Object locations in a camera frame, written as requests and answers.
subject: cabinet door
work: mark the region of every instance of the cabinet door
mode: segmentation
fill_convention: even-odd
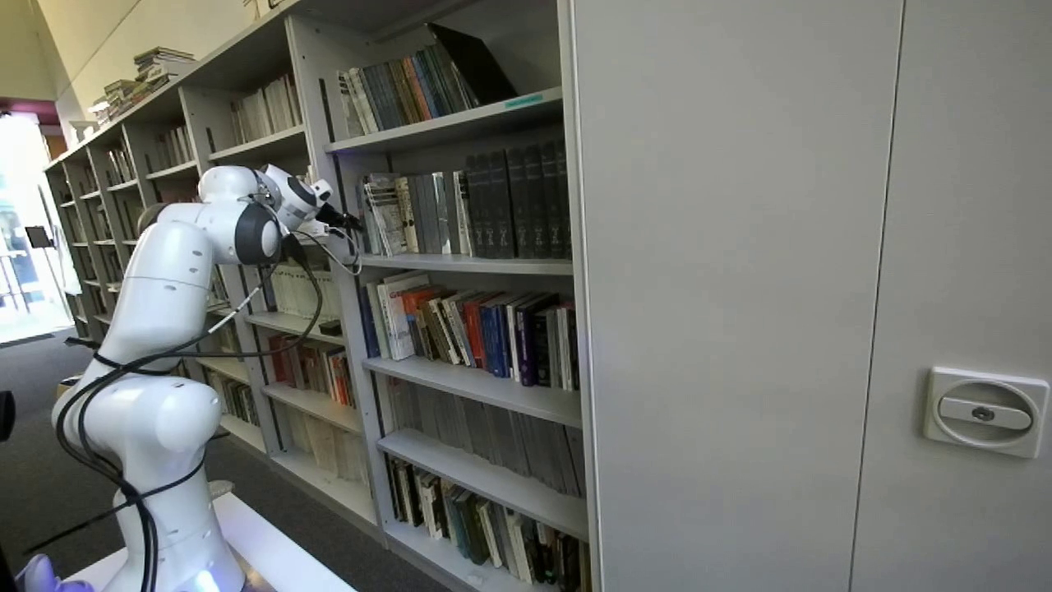
[[[896,0],[576,0],[606,588],[848,588]]]
[[[1052,377],[1047,57],[1046,0],[906,4],[855,592],[1052,586],[1047,444],[920,437],[931,366]]]

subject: bookshelf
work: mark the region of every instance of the bookshelf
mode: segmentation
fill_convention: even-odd
[[[200,172],[311,167],[336,186],[336,208],[368,227],[355,243],[357,269],[317,254],[309,254],[309,275],[224,264],[208,326],[234,303],[242,310],[188,370],[219,396],[219,428],[229,437],[453,588],[589,588],[557,18],[561,0],[286,4],[45,172],[83,281],[73,310],[92,340],[110,324],[122,269],[134,254],[134,220],[159,205],[192,201]],[[517,89],[478,99],[436,48],[431,20],[478,38]],[[375,105],[377,89],[389,96],[380,91],[384,105],[368,123],[360,105]],[[391,182],[402,198],[403,189],[413,192],[412,250],[389,246],[363,182]],[[372,291],[391,292],[397,277],[441,291],[425,303],[434,306],[434,324],[453,324],[461,300],[494,306],[508,326],[503,346],[500,335],[488,346],[517,348],[519,366],[468,366],[468,318],[461,344],[451,344],[453,326],[443,344],[448,357],[461,348],[461,363],[441,348],[377,351],[368,326],[380,303]],[[464,418],[475,423],[475,437],[464,432]],[[519,447],[549,452],[557,463]],[[488,532],[541,532],[541,549],[557,541],[576,555],[573,569],[556,579],[528,574],[525,555],[512,565],[508,544],[494,538],[488,560],[474,555],[451,532],[469,516],[443,523],[441,538],[434,523],[425,529],[412,521],[422,507],[403,505],[403,473],[413,486],[441,483],[469,509],[488,507],[488,521],[475,516]]]

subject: white robot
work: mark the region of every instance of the white robot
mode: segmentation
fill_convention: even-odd
[[[277,264],[289,242],[311,242],[342,264],[351,256],[348,227],[326,205],[322,182],[229,166],[210,167],[198,192],[200,201],[167,205],[139,238],[105,344],[52,409],[70,453],[108,473],[118,483],[115,505],[125,505],[118,529],[128,560],[105,592],[242,588],[200,470],[219,400],[164,372],[202,335],[215,264]],[[23,588],[31,586],[63,588],[50,565],[23,574]]]

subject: lock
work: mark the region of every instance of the lock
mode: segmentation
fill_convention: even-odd
[[[1041,378],[935,366],[931,370],[923,400],[923,437],[1008,458],[1037,458],[1046,403],[1047,382]]]

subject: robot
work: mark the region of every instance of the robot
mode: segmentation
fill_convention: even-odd
[[[277,264],[300,243],[351,264],[355,220],[327,205],[326,182],[224,166],[210,167],[198,192],[200,201],[167,205],[139,238],[105,344],[52,409],[63,447],[105,473],[118,486],[115,507],[125,507],[118,529],[128,560],[105,592],[242,588],[200,470],[219,400],[167,372],[179,348],[202,335],[215,264]],[[80,586],[30,560],[23,588]]]

